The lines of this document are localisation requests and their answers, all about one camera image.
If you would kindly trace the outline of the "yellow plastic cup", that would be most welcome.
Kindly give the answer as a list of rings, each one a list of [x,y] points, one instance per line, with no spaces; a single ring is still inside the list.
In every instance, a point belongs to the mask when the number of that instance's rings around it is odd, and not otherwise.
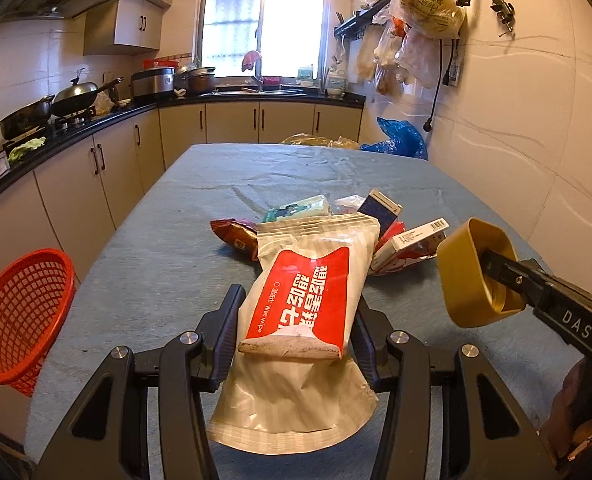
[[[457,326],[485,326],[525,309],[517,292],[482,272],[480,256],[486,250],[517,260],[505,232],[479,218],[469,218],[438,245],[442,294],[448,315]]]

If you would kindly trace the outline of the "red white wet wipe pack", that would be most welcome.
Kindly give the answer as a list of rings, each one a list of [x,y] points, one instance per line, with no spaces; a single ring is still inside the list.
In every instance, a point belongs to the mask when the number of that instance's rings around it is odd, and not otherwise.
[[[261,455],[330,448],[377,404],[348,347],[380,225],[355,212],[261,223],[257,236],[261,274],[208,437]]]

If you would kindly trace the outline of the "white barcode medicine box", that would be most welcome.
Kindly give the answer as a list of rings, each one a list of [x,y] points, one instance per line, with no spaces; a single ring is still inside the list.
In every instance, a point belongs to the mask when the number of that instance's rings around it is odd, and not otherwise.
[[[358,208],[360,214],[365,214],[378,221],[380,225],[380,236],[383,236],[394,224],[402,210],[403,206],[396,203],[377,188],[372,188]]]

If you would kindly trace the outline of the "brown red snack wrapper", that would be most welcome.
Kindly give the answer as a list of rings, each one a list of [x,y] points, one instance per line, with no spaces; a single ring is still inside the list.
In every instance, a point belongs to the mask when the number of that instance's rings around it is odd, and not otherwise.
[[[258,260],[258,237],[256,223],[245,219],[211,220],[211,231],[223,243],[234,248],[249,260]]]

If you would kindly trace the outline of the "pink plastic bag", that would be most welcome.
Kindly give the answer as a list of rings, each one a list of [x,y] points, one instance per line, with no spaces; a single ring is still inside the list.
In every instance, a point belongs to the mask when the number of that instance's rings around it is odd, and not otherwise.
[[[366,199],[361,195],[351,195],[333,200],[330,208],[333,214],[354,214]]]

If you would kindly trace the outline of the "green cartoon tissue pack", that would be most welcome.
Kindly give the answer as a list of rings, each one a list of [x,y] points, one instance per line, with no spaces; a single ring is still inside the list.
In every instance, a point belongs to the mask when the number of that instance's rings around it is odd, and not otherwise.
[[[262,222],[328,216],[330,213],[331,208],[328,199],[324,195],[315,195],[268,210]]]

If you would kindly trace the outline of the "red plastic mesh basket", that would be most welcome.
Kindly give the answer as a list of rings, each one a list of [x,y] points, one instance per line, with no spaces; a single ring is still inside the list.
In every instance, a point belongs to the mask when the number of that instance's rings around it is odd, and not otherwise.
[[[0,274],[0,386],[30,398],[76,292],[72,260],[43,248]]]

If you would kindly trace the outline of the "blue plastic bag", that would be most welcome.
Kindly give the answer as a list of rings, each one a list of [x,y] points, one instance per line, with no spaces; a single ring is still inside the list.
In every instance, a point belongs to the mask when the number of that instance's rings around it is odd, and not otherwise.
[[[386,139],[372,144],[361,144],[361,151],[428,159],[427,145],[422,134],[410,122],[383,117],[377,117],[376,122]]]

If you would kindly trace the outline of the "yellow plastic bag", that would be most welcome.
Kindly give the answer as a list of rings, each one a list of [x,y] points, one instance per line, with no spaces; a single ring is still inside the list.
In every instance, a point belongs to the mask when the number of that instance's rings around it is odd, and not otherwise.
[[[345,150],[358,150],[360,144],[354,140],[340,136],[336,140],[326,138],[325,136],[314,136],[308,133],[295,133],[292,136],[284,139],[282,144],[285,145],[308,145],[317,146],[318,148],[344,148]]]

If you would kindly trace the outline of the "black frying pan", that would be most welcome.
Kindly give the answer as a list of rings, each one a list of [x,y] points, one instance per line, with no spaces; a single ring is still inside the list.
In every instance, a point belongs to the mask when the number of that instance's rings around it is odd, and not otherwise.
[[[46,125],[51,117],[51,103],[54,98],[54,94],[42,96],[38,101],[25,105],[1,119],[2,138],[5,141],[13,140],[34,128]]]

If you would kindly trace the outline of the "black lidded wok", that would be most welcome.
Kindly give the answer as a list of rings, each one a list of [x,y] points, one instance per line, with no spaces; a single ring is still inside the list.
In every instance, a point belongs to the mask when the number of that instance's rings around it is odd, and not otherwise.
[[[74,116],[93,108],[96,114],[118,109],[118,84],[124,81],[116,77],[102,86],[93,81],[82,81],[83,69],[77,70],[70,86],[57,93],[51,103],[51,114],[57,118]]]

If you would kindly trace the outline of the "hanging bag of food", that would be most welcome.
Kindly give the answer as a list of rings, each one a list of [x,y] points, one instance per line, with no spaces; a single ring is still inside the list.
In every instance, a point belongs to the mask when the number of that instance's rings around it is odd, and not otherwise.
[[[458,39],[466,17],[458,0],[392,0],[397,18],[430,39]]]

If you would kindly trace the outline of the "silver rice cooker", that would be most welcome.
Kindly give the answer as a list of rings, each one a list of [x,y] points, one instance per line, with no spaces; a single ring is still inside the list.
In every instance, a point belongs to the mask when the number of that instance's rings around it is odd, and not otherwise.
[[[174,69],[154,67],[131,75],[131,101],[134,104],[171,99],[174,96]]]

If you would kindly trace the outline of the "dark cooking pot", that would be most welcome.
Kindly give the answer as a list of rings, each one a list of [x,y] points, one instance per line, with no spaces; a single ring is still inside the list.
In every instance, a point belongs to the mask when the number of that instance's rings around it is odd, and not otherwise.
[[[174,88],[188,96],[213,92],[216,88],[215,67],[182,66],[174,73]]]

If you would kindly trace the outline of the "sink faucet with pink cloth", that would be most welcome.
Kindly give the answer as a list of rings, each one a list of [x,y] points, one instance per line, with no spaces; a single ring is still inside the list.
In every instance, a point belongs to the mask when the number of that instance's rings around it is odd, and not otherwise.
[[[251,73],[253,82],[256,84],[257,90],[261,91],[264,88],[264,80],[259,75],[259,64],[261,62],[261,54],[257,50],[250,50],[243,56],[241,62],[241,71],[243,73]]]

